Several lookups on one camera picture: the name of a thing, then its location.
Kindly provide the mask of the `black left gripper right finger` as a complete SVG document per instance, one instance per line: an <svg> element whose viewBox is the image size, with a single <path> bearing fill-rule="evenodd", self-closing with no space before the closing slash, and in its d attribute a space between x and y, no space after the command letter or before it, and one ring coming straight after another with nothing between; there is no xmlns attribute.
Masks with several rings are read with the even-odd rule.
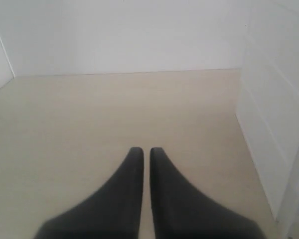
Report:
<svg viewBox="0 0 299 239"><path fill-rule="evenodd" d="M207 197L164 149L150 150L150 198L157 239L262 239L258 224Z"/></svg>

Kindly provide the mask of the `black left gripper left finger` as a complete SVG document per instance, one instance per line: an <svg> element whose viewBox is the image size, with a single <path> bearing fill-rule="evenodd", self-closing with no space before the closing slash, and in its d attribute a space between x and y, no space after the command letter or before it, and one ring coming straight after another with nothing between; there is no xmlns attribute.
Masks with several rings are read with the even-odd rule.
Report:
<svg viewBox="0 0 299 239"><path fill-rule="evenodd" d="M86 200L46 221L37 239L137 239L144 188L144 152L130 148L120 167Z"/></svg>

